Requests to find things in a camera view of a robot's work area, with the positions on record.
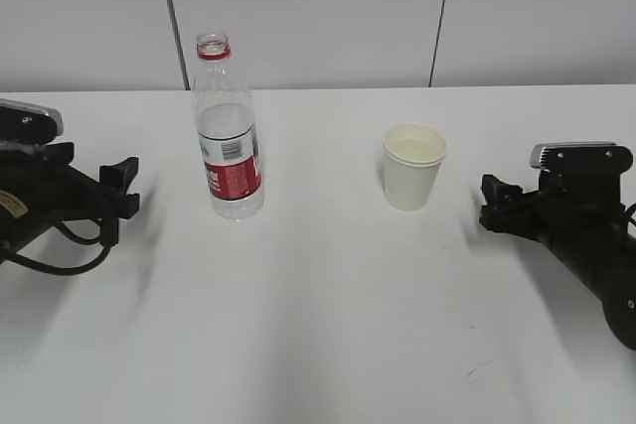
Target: white paper cup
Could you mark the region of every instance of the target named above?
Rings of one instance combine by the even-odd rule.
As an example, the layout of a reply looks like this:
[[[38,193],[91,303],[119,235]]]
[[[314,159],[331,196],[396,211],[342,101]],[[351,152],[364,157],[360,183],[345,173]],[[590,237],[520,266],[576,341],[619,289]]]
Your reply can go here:
[[[385,135],[385,196],[400,211],[417,211],[428,201],[446,157],[446,140],[423,124],[401,124]]]

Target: bottle label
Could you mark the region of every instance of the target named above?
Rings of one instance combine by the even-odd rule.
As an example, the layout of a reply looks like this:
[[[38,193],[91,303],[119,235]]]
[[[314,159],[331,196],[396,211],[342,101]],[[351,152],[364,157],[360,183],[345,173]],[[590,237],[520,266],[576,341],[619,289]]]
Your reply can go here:
[[[210,192],[225,201],[246,198],[260,187],[256,129],[231,139],[212,139],[199,133]]]

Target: table surface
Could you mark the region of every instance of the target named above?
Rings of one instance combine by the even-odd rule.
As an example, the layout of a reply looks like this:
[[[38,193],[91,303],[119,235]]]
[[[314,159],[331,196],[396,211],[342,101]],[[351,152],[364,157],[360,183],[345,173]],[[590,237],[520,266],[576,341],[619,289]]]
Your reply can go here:
[[[7,423],[633,423],[636,354],[542,246],[482,230],[481,175],[533,188],[540,142],[636,148],[636,86],[257,91],[265,204],[214,215],[188,92],[20,93],[74,165],[139,156],[141,212],[77,278],[0,267]],[[444,132],[429,204],[377,170],[401,122]],[[636,174],[623,178],[636,201]],[[96,251],[56,231],[26,254]]]

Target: black cable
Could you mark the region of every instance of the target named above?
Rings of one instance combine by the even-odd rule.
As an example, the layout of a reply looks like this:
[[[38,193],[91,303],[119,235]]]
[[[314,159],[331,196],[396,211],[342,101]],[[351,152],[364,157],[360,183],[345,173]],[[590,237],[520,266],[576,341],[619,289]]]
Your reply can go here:
[[[99,225],[99,222],[97,220],[93,220],[93,222]],[[99,242],[99,235],[93,238],[81,237],[77,235],[76,233],[74,233],[72,230],[70,230],[63,222],[54,223],[53,227],[59,230],[60,233],[64,237],[66,237],[68,240],[78,243],[79,245],[95,245],[96,243]]]
[[[53,265],[42,263],[38,260],[33,260],[32,258],[25,257],[24,255],[20,255],[19,253],[14,253],[10,250],[7,250],[6,248],[0,247],[0,258],[4,260],[10,260],[19,265],[22,265],[23,267],[30,268],[31,270],[35,270],[37,272],[48,273],[49,275],[59,275],[63,277],[80,275],[92,270],[106,259],[108,253],[110,253],[110,247],[104,247],[99,255],[89,263],[80,265],[78,267],[64,268],[54,267]]]

